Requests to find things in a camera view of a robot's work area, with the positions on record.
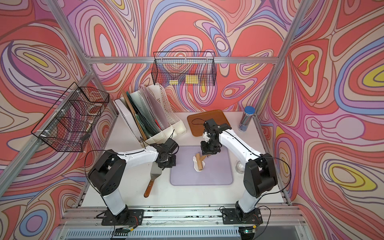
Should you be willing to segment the white board rack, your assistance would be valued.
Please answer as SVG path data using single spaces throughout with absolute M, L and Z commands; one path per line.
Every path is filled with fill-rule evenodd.
M 141 85 L 138 91 L 144 97 L 144 100 L 145 100 L 147 106 L 149 107 L 150 113 L 154 117 L 155 122 L 158 125 L 158 127 L 161 129 L 160 133 L 154 135 L 153 137 L 148 138 L 149 135 L 145 131 L 144 125 L 141 123 L 141 121 L 139 119 L 138 112 L 136 112 L 136 118 L 138 119 L 138 121 L 139 121 L 139 123 L 140 123 L 140 125 L 141 125 L 141 127 L 142 127 L 142 129 L 143 129 L 143 131 L 145 133 L 145 135 L 147 136 L 147 139 L 144 142 L 142 141 L 142 143 L 140 143 L 141 146 L 143 146 L 144 143 L 148 143 L 148 144 L 154 144 L 154 143 L 162 144 L 162 143 L 165 143 L 165 141 L 168 138 L 175 139 L 176 137 L 181 136 L 181 135 L 183 135 L 183 134 L 185 134 L 187 132 L 187 129 L 186 129 L 183 121 L 179 117 L 178 118 L 180 119 L 180 121 L 177 122 L 176 124 L 170 125 L 168 123 L 167 118 L 165 116 L 165 113 L 164 113 L 161 105 L 151 95 L 150 91 L 148 90 L 148 86 Z M 121 96 L 119 99 L 126 105 L 126 102 L 125 102 L 123 96 Z

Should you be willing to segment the wooden dough roller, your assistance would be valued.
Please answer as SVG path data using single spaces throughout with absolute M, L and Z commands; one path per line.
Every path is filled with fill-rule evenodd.
M 201 155 L 200 153 L 197 153 L 195 155 L 195 160 L 196 160 L 196 170 L 197 171 L 202 171 L 204 169 L 204 166 L 205 166 L 205 158 L 207 157 L 207 155 Z

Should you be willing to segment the purple cutting board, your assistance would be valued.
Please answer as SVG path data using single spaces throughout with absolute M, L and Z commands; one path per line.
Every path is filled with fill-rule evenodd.
M 181 146 L 176 154 L 176 165 L 171 169 L 173 186 L 218 186 L 233 183 L 229 151 L 208 157 L 202 156 L 200 146 Z

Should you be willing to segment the brown wooden board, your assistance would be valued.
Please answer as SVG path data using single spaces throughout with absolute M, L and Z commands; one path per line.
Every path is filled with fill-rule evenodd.
M 136 118 L 136 111 L 133 108 L 133 106 L 132 106 L 132 104 L 131 104 L 131 102 L 130 102 L 130 100 L 128 98 L 128 95 L 126 94 L 126 92 L 124 92 L 123 90 L 120 90 L 120 91 L 121 91 L 121 94 L 122 94 L 122 96 L 123 96 L 123 98 L 124 98 L 124 100 L 126 102 L 126 105 L 128 106 L 128 108 L 129 108 L 129 110 L 130 110 L 130 112 L 132 114 L 132 118 L 134 119 L 134 121 L 135 121 L 135 123 L 137 125 L 137 128 L 138 128 L 138 130 L 139 130 L 139 132 L 141 134 L 141 139 L 144 142 L 147 139 L 147 136 L 145 135 L 145 133 L 144 133 L 144 131 L 143 131 L 143 129 L 142 129 L 138 119 Z

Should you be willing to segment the white dough piece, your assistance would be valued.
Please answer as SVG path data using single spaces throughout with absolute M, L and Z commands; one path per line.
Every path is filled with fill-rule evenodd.
M 201 159 L 197 159 L 196 156 L 193 157 L 193 162 L 194 162 L 194 169 L 197 172 L 201 172 L 204 167 L 205 167 L 205 162 L 202 161 Z

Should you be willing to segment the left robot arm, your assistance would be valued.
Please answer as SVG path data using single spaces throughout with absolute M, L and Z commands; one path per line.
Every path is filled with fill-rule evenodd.
M 153 165 L 151 176 L 158 177 L 164 169 L 176 165 L 178 150 L 179 145 L 172 138 L 167 139 L 163 144 L 150 144 L 135 151 L 103 150 L 102 156 L 89 170 L 87 179 L 99 192 L 112 216 L 127 215 L 128 206 L 119 190 L 125 170 L 150 163 Z

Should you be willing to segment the dark green cutting board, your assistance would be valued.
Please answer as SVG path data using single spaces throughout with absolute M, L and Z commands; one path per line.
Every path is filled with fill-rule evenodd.
M 160 133 L 161 129 L 156 124 L 155 119 L 150 113 L 149 107 L 147 106 L 141 93 L 136 91 L 131 94 L 126 92 L 126 94 L 131 101 L 132 106 L 135 108 L 136 112 L 138 112 L 139 119 L 144 125 L 145 131 L 149 135 L 148 138 Z

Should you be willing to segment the blue lid clear canister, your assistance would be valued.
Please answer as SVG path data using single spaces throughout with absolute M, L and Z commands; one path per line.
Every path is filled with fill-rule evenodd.
M 248 129 L 248 126 L 255 114 L 255 111 L 255 108 L 252 106 L 246 106 L 244 108 L 244 112 L 238 126 L 240 131 L 245 132 Z

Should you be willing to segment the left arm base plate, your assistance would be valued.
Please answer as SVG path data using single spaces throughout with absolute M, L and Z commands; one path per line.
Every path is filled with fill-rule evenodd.
M 124 209 L 115 216 L 107 209 L 102 218 L 102 226 L 140 226 L 143 218 L 144 210 Z

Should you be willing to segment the brown wooden tray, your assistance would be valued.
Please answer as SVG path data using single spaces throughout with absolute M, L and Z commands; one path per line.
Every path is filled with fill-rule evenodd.
M 187 117 L 192 135 L 194 137 L 201 137 L 205 129 L 203 124 L 205 121 L 210 119 L 213 119 L 217 125 L 227 124 L 228 126 L 231 126 L 222 110 L 212 110 L 192 114 Z

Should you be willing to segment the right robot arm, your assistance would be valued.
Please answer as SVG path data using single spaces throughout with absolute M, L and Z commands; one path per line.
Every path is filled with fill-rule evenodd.
M 202 154 L 215 155 L 221 151 L 221 147 L 226 147 L 244 167 L 245 192 L 236 202 L 236 209 L 241 214 L 252 212 L 262 196 L 278 184 L 274 158 L 253 149 L 228 124 L 218 125 L 210 119 L 203 126 Z

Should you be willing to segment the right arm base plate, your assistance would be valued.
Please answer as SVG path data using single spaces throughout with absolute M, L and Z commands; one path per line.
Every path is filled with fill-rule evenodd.
M 246 225 L 252 224 L 259 226 L 263 223 L 262 214 L 259 208 L 255 208 L 249 213 L 243 213 L 241 209 L 219 208 L 222 214 L 224 225 Z

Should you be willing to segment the white thick cutting board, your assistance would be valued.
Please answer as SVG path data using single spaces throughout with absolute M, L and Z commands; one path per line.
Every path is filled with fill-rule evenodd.
M 132 114 L 131 114 L 130 110 L 127 108 L 127 106 L 120 99 L 114 100 L 114 104 L 115 104 L 119 114 L 122 116 L 126 125 L 130 128 L 130 130 L 132 131 L 132 133 L 134 134 L 134 136 L 136 137 L 138 142 L 142 143 L 141 134 L 137 128 L 137 125 L 136 125 L 134 119 L 132 118 Z

